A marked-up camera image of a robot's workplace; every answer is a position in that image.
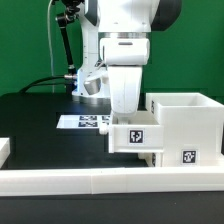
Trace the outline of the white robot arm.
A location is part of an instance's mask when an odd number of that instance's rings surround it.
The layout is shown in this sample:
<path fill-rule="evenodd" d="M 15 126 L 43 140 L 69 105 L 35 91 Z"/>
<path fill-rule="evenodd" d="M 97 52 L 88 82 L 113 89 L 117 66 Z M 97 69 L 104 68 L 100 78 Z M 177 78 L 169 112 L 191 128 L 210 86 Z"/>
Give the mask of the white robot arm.
<path fill-rule="evenodd" d="M 182 0 L 84 0 L 83 62 L 75 95 L 109 102 L 118 122 L 128 122 L 137 113 L 149 34 L 172 26 L 181 7 Z"/>

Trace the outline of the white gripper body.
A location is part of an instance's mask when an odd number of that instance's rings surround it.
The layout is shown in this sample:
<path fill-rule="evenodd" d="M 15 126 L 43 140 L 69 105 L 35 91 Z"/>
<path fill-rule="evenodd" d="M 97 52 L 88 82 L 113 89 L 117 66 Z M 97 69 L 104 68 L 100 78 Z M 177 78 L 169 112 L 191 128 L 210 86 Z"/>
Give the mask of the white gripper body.
<path fill-rule="evenodd" d="M 111 110 L 119 123 L 127 123 L 138 108 L 142 70 L 149 59 L 147 38 L 102 38 L 100 57 L 107 67 Z"/>

